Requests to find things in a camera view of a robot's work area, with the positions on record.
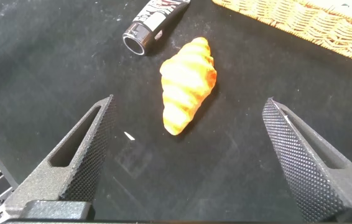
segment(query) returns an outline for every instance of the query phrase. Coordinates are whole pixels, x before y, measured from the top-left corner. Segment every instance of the croissant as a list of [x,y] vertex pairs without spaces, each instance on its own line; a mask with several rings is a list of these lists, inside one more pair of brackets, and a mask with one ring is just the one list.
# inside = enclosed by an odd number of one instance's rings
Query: croissant
[[164,126],[170,134],[183,131],[215,86],[217,72],[210,55],[208,41],[199,37],[162,64]]

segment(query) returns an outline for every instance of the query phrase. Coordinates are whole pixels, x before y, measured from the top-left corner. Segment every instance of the wicker basket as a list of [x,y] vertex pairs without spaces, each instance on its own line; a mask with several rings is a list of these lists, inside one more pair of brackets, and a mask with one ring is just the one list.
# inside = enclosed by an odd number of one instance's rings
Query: wicker basket
[[352,58],[352,0],[213,2]]

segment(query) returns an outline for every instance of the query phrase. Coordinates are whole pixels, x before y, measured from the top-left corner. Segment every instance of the black tube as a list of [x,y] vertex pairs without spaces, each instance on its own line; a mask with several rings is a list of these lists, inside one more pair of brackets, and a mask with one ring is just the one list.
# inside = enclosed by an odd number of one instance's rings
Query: black tube
[[145,55],[162,37],[164,27],[190,4],[190,0],[150,0],[122,35],[129,50]]

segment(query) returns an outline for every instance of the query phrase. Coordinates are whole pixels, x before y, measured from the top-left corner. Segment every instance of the black table surface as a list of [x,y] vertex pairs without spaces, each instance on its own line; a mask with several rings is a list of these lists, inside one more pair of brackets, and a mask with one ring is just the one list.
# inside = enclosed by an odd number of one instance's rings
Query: black table surface
[[[352,161],[352,60],[211,1],[192,1],[140,57],[121,35],[146,2],[0,0],[4,165],[21,183],[113,94],[118,122],[97,219],[300,220],[261,111],[273,96]],[[159,68],[199,36],[209,40],[218,79],[174,137],[162,124]]]

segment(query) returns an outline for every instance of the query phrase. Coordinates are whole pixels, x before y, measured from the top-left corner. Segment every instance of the tube cap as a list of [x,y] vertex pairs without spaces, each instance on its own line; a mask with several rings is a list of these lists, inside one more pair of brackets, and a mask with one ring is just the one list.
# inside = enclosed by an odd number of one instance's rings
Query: tube cap
[[136,22],[127,28],[122,38],[126,47],[137,55],[145,55],[155,42],[153,32]]

